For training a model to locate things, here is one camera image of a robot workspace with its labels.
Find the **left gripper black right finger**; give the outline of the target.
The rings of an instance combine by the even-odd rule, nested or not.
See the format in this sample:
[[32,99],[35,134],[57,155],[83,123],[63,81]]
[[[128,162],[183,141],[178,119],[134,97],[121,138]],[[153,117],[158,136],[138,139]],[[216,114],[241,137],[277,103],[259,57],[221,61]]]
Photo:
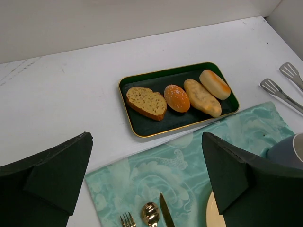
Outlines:
[[303,171],[236,147],[210,132],[202,150],[219,214],[228,227],[301,227]]

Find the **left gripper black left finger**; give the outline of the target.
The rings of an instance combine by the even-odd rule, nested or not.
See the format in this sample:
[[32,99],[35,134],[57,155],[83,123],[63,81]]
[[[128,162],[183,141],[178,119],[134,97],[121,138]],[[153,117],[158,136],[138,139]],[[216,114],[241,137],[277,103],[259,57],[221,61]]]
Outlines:
[[2,227],[65,227],[74,214],[93,137],[84,132],[0,168]]

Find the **stainless steel tongs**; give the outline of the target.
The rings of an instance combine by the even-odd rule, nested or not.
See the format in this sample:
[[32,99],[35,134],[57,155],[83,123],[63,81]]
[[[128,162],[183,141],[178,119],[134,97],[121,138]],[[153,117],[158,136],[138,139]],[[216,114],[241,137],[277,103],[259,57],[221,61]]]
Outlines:
[[[303,80],[300,77],[299,71],[293,64],[286,62],[279,67],[279,71],[297,85],[301,92],[303,91]],[[269,94],[282,99],[295,110],[303,113],[303,106],[289,97],[273,80],[266,78],[260,82],[260,86]]]

